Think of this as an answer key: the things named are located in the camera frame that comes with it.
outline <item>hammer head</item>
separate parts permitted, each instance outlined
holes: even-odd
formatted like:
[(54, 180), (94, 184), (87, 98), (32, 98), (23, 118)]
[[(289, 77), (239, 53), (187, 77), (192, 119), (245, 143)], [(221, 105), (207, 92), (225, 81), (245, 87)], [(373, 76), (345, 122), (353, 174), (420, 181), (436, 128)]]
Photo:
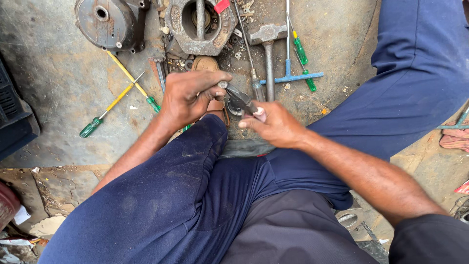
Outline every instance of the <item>hammer head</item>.
[(275, 23), (275, 24), (265, 24), (255, 30), (250, 30), (248, 32), (248, 41), (251, 46), (258, 45), (263, 42), (284, 39), (288, 34), (287, 23)]

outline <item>black shirt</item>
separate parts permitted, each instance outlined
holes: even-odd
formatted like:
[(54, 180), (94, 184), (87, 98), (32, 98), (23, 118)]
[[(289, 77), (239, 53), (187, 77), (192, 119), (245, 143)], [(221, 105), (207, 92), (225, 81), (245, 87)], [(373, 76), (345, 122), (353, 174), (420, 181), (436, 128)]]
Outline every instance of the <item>black shirt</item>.
[[(389, 262), (469, 263), (469, 225), (443, 215), (401, 221)], [(327, 200), (292, 190), (255, 201), (222, 264), (377, 263), (337, 221)]]

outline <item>brown shoe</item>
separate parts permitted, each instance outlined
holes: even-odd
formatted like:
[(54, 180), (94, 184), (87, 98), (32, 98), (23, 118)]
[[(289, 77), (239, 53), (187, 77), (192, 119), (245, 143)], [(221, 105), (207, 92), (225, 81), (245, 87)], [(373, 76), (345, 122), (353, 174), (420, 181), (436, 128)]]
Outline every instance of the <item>brown shoe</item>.
[[(220, 70), (220, 68), (218, 67), (217, 61), (213, 57), (197, 56), (191, 68), (191, 71), (194, 71), (194, 70), (218, 71)], [(212, 101), (210, 101), (205, 115), (210, 114), (210, 112), (214, 112), (214, 111), (223, 112), (223, 117), (225, 118), (224, 122), (228, 127), (230, 125), (230, 119), (228, 117), (227, 109), (225, 108), (225, 100), (217, 101), (213, 99)]]

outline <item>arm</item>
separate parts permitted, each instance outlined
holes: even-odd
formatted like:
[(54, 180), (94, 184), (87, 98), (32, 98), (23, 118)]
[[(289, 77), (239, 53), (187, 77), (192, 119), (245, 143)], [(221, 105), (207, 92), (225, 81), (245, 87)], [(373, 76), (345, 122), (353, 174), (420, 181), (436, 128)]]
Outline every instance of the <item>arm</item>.
[(419, 184), (397, 166), (348, 148), (306, 129), (278, 102), (255, 102), (267, 113), (262, 123), (254, 118), (239, 122), (279, 148), (299, 149), (359, 193), (393, 226), (407, 218), (447, 213)]
[(223, 100), (226, 91), (216, 84), (222, 80), (229, 81), (231, 78), (231, 75), (224, 71), (205, 70), (168, 75), (160, 113), (134, 145), (109, 169), (92, 194), (148, 160), (166, 145), (176, 131), (200, 119), (207, 111), (210, 100), (214, 98)]

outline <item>hand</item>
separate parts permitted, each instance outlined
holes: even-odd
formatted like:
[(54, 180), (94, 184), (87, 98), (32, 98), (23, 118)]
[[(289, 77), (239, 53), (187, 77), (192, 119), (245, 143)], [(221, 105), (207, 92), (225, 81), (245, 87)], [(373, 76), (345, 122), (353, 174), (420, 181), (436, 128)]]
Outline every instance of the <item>hand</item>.
[(221, 70), (169, 74), (159, 118), (164, 118), (164, 123), (173, 130), (199, 120), (212, 99), (221, 101), (226, 95), (226, 90), (218, 87), (217, 83), (232, 78)]
[(278, 148), (299, 148), (307, 129), (282, 106), (278, 101), (259, 102), (254, 105), (265, 110), (267, 118), (264, 123), (256, 118), (245, 118), (238, 123), (239, 128), (250, 128), (263, 139)]

